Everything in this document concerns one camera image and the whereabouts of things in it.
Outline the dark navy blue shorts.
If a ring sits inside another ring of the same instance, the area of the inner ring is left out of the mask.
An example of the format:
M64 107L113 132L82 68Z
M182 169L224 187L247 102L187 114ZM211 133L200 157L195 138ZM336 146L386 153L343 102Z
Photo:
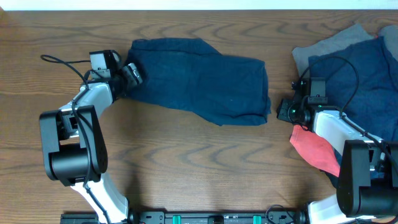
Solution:
M190 111L222 125L259 126L271 112L266 65L262 60L223 55L202 39L139 39L126 63L143 83L129 97Z

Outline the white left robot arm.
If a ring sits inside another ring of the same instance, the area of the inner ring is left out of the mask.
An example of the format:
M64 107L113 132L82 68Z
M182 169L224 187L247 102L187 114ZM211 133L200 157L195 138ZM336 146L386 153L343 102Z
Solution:
M94 209L93 223L139 223L129 200L107 172L108 153L99 118L143 82L130 63L102 79L85 80L66 105L39 117L45 172L78 192Z

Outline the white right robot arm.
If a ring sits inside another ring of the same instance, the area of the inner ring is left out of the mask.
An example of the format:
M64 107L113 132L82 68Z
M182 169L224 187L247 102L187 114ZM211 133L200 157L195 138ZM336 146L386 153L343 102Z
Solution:
M294 223L397 223L397 143L386 142L334 106L309 97L283 99L277 119L293 124L290 143L303 160L331 176L335 194L310 202Z

